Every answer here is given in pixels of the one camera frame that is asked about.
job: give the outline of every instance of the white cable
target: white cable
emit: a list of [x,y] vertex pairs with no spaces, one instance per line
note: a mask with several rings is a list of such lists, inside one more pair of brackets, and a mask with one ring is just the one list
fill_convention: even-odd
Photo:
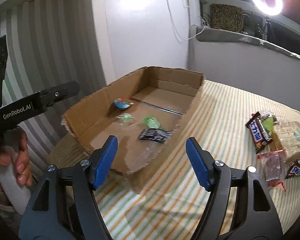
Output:
[[200,31],[199,33],[197,33],[196,35],[192,36],[192,37],[189,38],[189,39],[183,39],[183,38],[180,36],[180,34],[179,34],[178,30],[177,30],[177,27],[176,27],[176,25],[174,24],[174,21],[173,21],[173,19],[172,19],[172,14],[171,14],[170,6],[169,6],[169,1],[166,0],[166,2],[167,2],[167,6],[168,6],[168,11],[169,11],[169,16],[170,16],[170,21],[171,21],[171,24],[172,24],[172,29],[173,29],[173,31],[178,35],[178,37],[179,37],[180,39],[182,39],[183,41],[189,41],[189,40],[193,39],[195,36],[199,35],[200,33],[202,33],[202,32],[204,31],[204,29],[205,29],[205,24],[203,25],[202,31]]

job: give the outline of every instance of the gray handle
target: gray handle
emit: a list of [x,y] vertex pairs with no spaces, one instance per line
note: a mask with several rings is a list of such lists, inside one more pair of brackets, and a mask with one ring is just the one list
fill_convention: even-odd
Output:
[[18,214],[23,215],[30,199],[30,190],[26,186],[19,186],[17,173],[14,169],[14,161],[19,152],[20,130],[6,131],[4,134],[5,150],[11,155],[12,160],[9,166],[0,166],[0,183]]

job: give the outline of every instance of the power cord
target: power cord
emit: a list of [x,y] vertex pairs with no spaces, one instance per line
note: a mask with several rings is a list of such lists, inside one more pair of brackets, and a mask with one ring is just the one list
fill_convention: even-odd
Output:
[[202,33],[202,32],[204,31],[205,26],[206,26],[206,23],[205,23],[205,20],[202,19],[202,18],[199,16],[200,19],[201,19],[201,21],[203,22],[203,29],[202,29],[199,33],[197,33],[196,35],[192,36],[191,38],[189,38],[189,39],[183,39],[183,38],[180,36],[180,34],[179,34],[178,30],[177,30],[177,27],[176,27],[176,25],[175,25],[175,23],[174,23],[174,21],[173,21],[173,19],[172,19],[172,13],[171,13],[170,5],[169,5],[169,0],[166,0],[166,2],[167,2],[167,6],[168,6],[168,11],[169,11],[169,16],[170,16],[170,21],[171,21],[171,24],[172,24],[172,29],[173,29],[173,31],[175,32],[175,34],[177,34],[177,36],[178,36],[181,40],[183,40],[183,41],[189,41],[189,40],[193,39],[195,36],[199,35],[200,33]]

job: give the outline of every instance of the striped wallpaper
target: striped wallpaper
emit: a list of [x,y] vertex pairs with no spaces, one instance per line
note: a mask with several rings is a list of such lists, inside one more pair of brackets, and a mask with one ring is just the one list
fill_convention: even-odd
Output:
[[81,98],[105,86],[89,0],[31,0],[0,14],[8,61],[3,105],[36,91],[76,80],[81,91],[20,126],[28,135],[33,173],[40,177],[45,156],[66,134],[61,115]]

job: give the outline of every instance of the mini chocolate bar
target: mini chocolate bar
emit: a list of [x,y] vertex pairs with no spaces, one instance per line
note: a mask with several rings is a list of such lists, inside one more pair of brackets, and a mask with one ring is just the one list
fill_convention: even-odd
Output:
[[150,129],[144,129],[138,139],[140,140],[151,140],[156,141],[160,143],[164,143],[166,140],[169,139],[169,137],[172,135],[172,131],[164,131],[161,129],[156,128],[150,128]]
[[286,179],[300,176],[300,159],[296,160],[290,167]]
[[259,119],[260,113],[256,112],[253,117],[246,123],[246,127],[249,129],[254,145],[256,147],[256,153],[263,150],[268,144],[272,142],[272,139],[268,135],[266,129],[263,127],[261,120]]

